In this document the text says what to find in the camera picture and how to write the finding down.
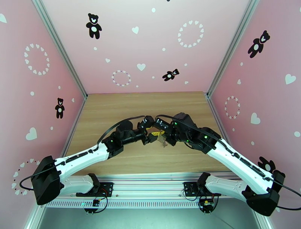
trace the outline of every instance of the white dot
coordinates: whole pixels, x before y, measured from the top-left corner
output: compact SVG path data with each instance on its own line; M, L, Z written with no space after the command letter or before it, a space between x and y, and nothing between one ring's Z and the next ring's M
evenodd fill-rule
M300 134L299 131L295 131L294 135L295 135L296 137L300 137L300 136L301 136L301 134Z
M270 167L269 164L266 164L266 165L265 165L265 168L266 168L266 171L271 171L271 167Z

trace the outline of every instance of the white heart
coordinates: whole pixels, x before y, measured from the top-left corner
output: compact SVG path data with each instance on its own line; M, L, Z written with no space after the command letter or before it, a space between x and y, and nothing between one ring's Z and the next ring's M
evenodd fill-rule
M0 14L0 22L7 23L6 18L3 14Z
M256 113L251 115L251 123L256 125L260 123L260 118L257 117Z
M146 65L145 64L137 64L137 68L140 70L140 71L143 71L145 69Z
M295 76L292 76L291 74L287 74L285 76L285 83L286 85L293 83L296 80Z
M136 26L135 28L132 28L132 31L133 31L135 34L138 34L138 32L139 32L139 27Z
M30 128L29 133L26 134L26 140L34 140L37 138L36 129L34 127Z

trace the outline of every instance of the pink backdrop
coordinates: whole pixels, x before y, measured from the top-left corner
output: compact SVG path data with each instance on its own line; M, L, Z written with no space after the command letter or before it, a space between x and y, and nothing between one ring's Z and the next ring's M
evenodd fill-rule
M259 156L274 161L276 169L286 174L284 184L299 192L300 27L299 0L289 4L260 1L213 93L213 102L233 147L254 163ZM250 58L248 49L264 30L270 39L264 43L261 53ZM281 190L279 205L297 208L301 206L301 199ZM277 209L271 219L277 229L300 228L300 211Z
M20 229L35 199L19 182L60 156L83 96L30 0L0 3L0 34L0 228Z
M207 91L249 1L43 2L90 94ZM88 13L99 16L99 39Z

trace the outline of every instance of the white ventilation grille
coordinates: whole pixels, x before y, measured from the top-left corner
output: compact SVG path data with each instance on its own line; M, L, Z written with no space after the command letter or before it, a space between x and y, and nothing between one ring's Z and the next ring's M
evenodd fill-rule
M48 208L104 208L106 200L99 207L92 207L93 200L59 199L49 202ZM198 208L198 200L110 200L107 208Z

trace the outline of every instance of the wooden tabletop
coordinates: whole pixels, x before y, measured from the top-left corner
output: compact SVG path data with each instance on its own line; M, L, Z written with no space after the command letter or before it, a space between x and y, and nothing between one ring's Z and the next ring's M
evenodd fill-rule
M129 117L165 114L189 114L198 127L219 132L215 119L202 92L90 94L84 105L67 156L96 144L112 125ZM229 171L215 159L192 150L178 142L163 147L155 141L143 145L141 141L124 146L117 156L91 165L77 173L141 174L172 172Z

